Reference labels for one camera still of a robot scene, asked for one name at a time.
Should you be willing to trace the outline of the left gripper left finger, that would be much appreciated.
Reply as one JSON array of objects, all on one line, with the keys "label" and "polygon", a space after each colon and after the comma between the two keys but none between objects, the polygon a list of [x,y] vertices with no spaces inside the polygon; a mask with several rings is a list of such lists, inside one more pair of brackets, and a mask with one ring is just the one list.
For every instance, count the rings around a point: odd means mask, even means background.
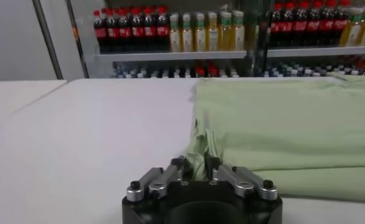
[{"label": "left gripper left finger", "polygon": [[134,180],[127,187],[126,198],[131,202],[142,201],[146,195],[155,195],[162,198],[167,195],[167,189],[171,182],[182,181],[184,163],[186,158],[179,156],[173,158],[170,165],[163,169],[161,167],[151,168],[144,176]]}]

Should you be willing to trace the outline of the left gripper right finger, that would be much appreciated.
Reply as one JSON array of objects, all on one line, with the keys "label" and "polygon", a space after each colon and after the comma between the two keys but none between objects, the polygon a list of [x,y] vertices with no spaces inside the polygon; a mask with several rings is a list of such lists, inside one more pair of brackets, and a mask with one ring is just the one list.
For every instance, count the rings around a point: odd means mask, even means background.
[{"label": "left gripper right finger", "polygon": [[246,198],[247,195],[256,193],[266,201],[278,198],[278,190],[272,180],[263,179],[245,167],[222,164],[217,157],[205,157],[205,167],[209,180],[228,182],[239,197]]}]

